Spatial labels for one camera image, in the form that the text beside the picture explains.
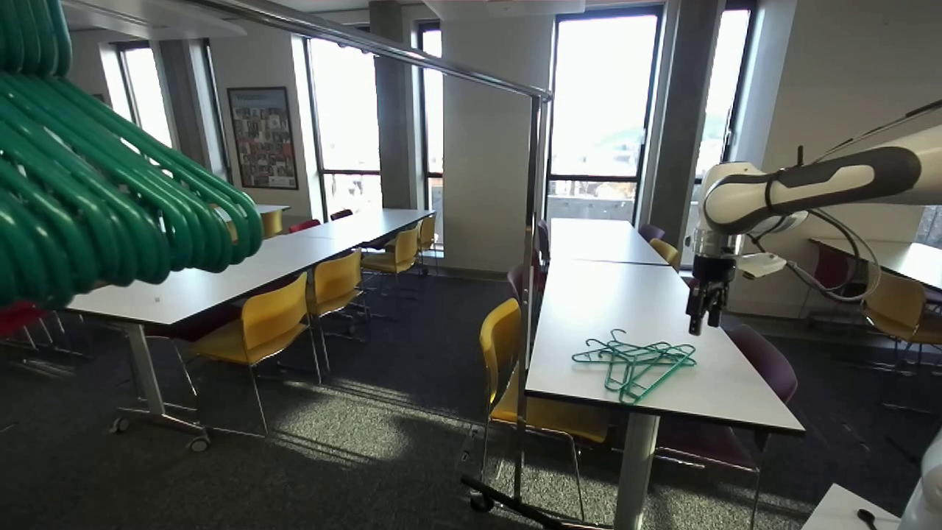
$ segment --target metal rod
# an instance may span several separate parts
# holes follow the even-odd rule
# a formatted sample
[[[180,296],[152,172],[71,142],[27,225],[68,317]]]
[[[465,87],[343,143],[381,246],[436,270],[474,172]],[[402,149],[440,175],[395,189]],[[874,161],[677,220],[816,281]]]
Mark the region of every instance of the metal rod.
[[[495,87],[527,94],[534,100],[549,100],[549,90],[543,90],[543,87],[512,83],[512,80],[477,69],[477,68],[455,65],[455,62],[445,62],[439,56],[426,56],[420,49],[412,49],[412,46],[395,43],[387,39],[377,39],[377,36],[322,19],[317,15],[300,18],[300,12],[290,12],[290,9],[268,9],[268,6],[261,9],[261,6],[240,3],[240,0],[181,0],[181,3],[222,9],[222,12],[231,12],[231,15],[240,15],[240,18],[265,22],[265,25],[286,28],[286,31],[315,36],[315,39],[334,41],[343,46],[358,46],[373,56],[387,56],[387,58],[409,62],[417,68],[433,68],[433,69],[440,69],[449,75],[462,75],[462,80],[471,80],[480,84],[495,84]]]

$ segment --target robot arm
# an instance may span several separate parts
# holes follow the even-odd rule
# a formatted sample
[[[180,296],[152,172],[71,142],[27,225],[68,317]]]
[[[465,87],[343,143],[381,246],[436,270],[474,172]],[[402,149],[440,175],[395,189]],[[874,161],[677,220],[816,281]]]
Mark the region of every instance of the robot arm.
[[[863,199],[938,202],[942,127],[773,172],[761,172],[752,164],[713,168],[701,199],[701,233],[685,302],[688,333],[701,333],[704,314],[710,326],[717,324],[736,267],[732,236],[770,218]]]

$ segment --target table leg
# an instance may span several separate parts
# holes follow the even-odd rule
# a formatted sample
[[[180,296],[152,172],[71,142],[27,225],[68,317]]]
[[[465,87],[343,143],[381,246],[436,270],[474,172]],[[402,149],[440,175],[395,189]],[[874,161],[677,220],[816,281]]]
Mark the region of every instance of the table leg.
[[[645,501],[646,501],[649,465],[657,451],[657,429],[658,429],[658,415],[635,412],[635,410],[627,412],[617,507],[615,507],[617,530],[645,527]]]
[[[125,324],[124,326],[125,343],[128,343],[128,359],[139,376],[139,392],[143,399],[143,410],[134,407],[119,407],[124,415],[139,415],[147,420],[159,420],[166,427],[180,427],[180,429],[190,429],[208,437],[208,429],[199,420],[184,420],[166,412],[166,402],[159,392],[159,380],[156,380],[156,368],[152,368],[152,357],[150,357],[150,343],[147,343],[147,333],[141,324]]]

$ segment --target white table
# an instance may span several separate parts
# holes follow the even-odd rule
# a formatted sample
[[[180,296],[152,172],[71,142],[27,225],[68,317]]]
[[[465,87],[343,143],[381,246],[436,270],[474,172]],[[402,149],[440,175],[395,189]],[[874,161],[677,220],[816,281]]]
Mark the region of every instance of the white table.
[[[549,262],[554,258],[665,264],[630,220],[596,218],[554,218]]]
[[[813,239],[813,242],[854,255],[844,239]],[[942,289],[942,246],[930,246],[919,242],[888,242],[888,239],[877,239],[866,243],[879,258],[879,267],[910,277],[922,284]]]
[[[532,337],[527,392],[599,407],[620,407],[604,387],[607,368],[573,364],[584,337],[627,329],[627,340],[695,343],[695,368],[677,371],[627,410],[615,527],[640,527],[658,415],[690,415],[802,433],[792,410],[767,387],[730,334],[704,326],[688,334],[685,281],[671,267],[554,258]]]
[[[899,527],[897,516],[833,482],[799,530],[866,530],[857,508],[869,508],[874,516],[877,530]]]
[[[124,321],[124,334],[128,340],[131,368],[143,398],[141,412],[156,420],[202,433],[199,423],[172,417],[166,412],[156,371],[152,371],[143,324],[172,326],[227,301],[244,296],[274,280],[305,270],[361,242],[409,225],[426,214],[430,211],[424,209],[381,209],[373,214],[371,211],[349,214],[322,225],[265,239],[252,255],[240,258],[237,264],[230,264],[219,274],[184,267],[184,270],[172,270],[159,284],[152,281],[103,284],[87,295],[77,295],[68,302],[68,308]]]

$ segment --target framed picture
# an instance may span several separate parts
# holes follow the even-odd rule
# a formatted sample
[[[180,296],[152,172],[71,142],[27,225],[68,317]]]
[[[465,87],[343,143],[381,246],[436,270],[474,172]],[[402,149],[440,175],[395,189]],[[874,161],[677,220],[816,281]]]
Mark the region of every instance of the framed picture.
[[[297,189],[286,87],[230,87],[240,189]]]

